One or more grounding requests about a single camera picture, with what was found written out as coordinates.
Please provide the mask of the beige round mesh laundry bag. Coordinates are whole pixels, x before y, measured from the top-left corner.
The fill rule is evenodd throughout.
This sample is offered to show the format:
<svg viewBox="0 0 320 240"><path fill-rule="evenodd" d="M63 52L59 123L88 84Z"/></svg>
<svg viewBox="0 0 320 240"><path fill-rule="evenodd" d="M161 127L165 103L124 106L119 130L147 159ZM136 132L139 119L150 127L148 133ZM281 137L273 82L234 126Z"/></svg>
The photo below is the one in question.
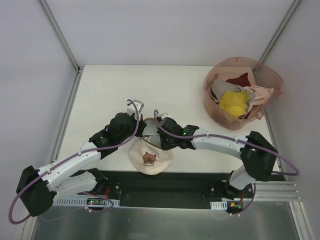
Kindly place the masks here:
<svg viewBox="0 0 320 240"><path fill-rule="evenodd" d="M172 150L161 149L161 139L157 132L154 118L143 121L146 127L142 136L129 152L129 158L134 167L145 175L158 175L166 170L174 160Z"/></svg>

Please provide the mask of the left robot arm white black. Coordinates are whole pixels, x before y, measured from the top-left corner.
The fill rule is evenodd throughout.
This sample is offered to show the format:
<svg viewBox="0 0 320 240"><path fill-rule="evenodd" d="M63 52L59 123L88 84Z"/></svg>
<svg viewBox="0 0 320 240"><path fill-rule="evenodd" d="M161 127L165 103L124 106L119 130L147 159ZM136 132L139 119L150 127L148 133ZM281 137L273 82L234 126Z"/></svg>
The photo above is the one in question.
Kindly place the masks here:
<svg viewBox="0 0 320 240"><path fill-rule="evenodd" d="M120 112L104 129L95 133L75 153L35 169L26 167L20 176L16 194L29 216L45 213L55 201L70 195L93 192L102 194L107 179L97 168L74 174L113 154L134 137L140 137L146 123L141 113Z"/></svg>

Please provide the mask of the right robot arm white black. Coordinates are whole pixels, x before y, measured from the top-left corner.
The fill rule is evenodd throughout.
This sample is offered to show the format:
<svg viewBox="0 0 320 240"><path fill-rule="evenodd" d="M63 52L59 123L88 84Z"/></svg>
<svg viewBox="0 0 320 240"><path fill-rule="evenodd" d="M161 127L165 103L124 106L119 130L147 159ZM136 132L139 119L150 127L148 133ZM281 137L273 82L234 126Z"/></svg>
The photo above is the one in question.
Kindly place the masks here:
<svg viewBox="0 0 320 240"><path fill-rule="evenodd" d="M196 125L181 127L170 117L155 119L162 150L176 147L191 150L209 150L235 157L241 167L230 172L226 182L214 186L215 193L234 199L255 181L268 182L276 162L277 150L257 131L235 137L213 134Z"/></svg>

